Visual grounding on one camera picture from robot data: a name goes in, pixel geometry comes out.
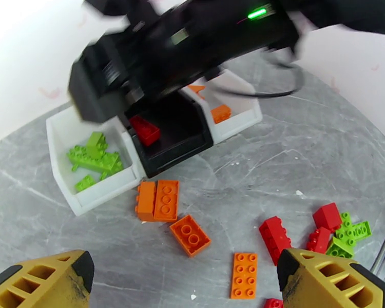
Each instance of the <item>marble table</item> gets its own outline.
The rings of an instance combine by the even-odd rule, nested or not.
[[[229,68],[257,90],[292,83],[252,53]],[[181,181],[181,214],[212,239],[190,259],[168,224],[142,224],[136,191],[75,217],[51,172],[45,120],[0,142],[0,272],[20,260],[71,249],[90,251],[90,307],[261,307],[281,298],[276,268],[258,226],[278,215],[294,247],[314,230],[312,212],[337,202],[353,222],[369,220],[371,239],[355,259],[371,267],[385,237],[385,137],[348,101],[306,73],[294,96],[263,100],[261,123],[162,173]],[[259,255],[255,300],[230,300],[234,252]]]

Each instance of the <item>gray marble surface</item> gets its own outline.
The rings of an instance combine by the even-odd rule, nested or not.
[[[229,68],[260,91],[292,83],[258,54]],[[385,137],[310,74],[296,95],[262,101],[261,108],[260,124],[157,177],[181,181],[180,213],[193,215],[213,241],[192,259],[168,224],[136,218],[135,190],[73,215],[47,147],[45,119],[60,109],[13,133],[0,142],[0,272],[80,248],[96,266],[91,308],[261,307],[281,295],[258,226],[278,215],[293,246],[304,247],[312,212],[332,201],[353,222],[370,221],[373,237],[355,248],[370,267],[385,236]],[[234,252],[259,254],[255,300],[228,299]]]

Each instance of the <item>black cable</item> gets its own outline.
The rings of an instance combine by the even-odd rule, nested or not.
[[[268,60],[271,64],[276,65],[279,68],[282,69],[290,69],[293,70],[294,78],[295,78],[295,88],[290,91],[284,91],[284,92],[277,92],[277,93],[265,93],[265,92],[255,92],[255,93],[245,93],[245,92],[239,92],[236,90],[229,90],[224,87],[220,88],[218,86],[211,87],[211,89],[215,92],[223,93],[223,94],[229,94],[234,95],[238,97],[249,97],[249,98],[260,98],[260,99],[272,99],[272,98],[279,98],[279,97],[285,97],[286,95],[291,95],[297,91],[299,91],[305,83],[304,79],[304,73],[296,64],[286,64],[283,63],[277,59],[275,60]]]

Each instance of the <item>orange lego brick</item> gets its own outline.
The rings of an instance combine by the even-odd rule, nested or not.
[[[136,213],[138,218],[142,221],[155,221],[153,212],[156,197],[156,183],[142,182],[138,186],[137,191],[139,192],[139,195],[136,197]]]
[[[194,257],[211,244],[211,239],[191,215],[173,223],[170,230],[190,257]]]
[[[257,291],[258,255],[235,253],[231,299],[253,299]]]
[[[231,117],[231,109],[228,105],[223,104],[212,109],[211,114],[213,115],[214,123],[219,124]]]
[[[196,85],[188,85],[189,89],[194,91],[197,96],[199,96],[201,99],[205,99],[202,95],[200,95],[200,91],[205,89],[205,86],[196,86]]]
[[[178,215],[178,180],[159,180],[157,183],[155,221],[176,221]]]

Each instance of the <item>green led light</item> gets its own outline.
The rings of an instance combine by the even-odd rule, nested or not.
[[[256,18],[256,17],[259,17],[259,16],[262,16],[262,15],[265,15],[266,14],[266,9],[265,8],[261,8],[261,9],[258,9],[257,11],[254,11],[253,13],[250,13],[248,15],[248,18],[250,20]]]

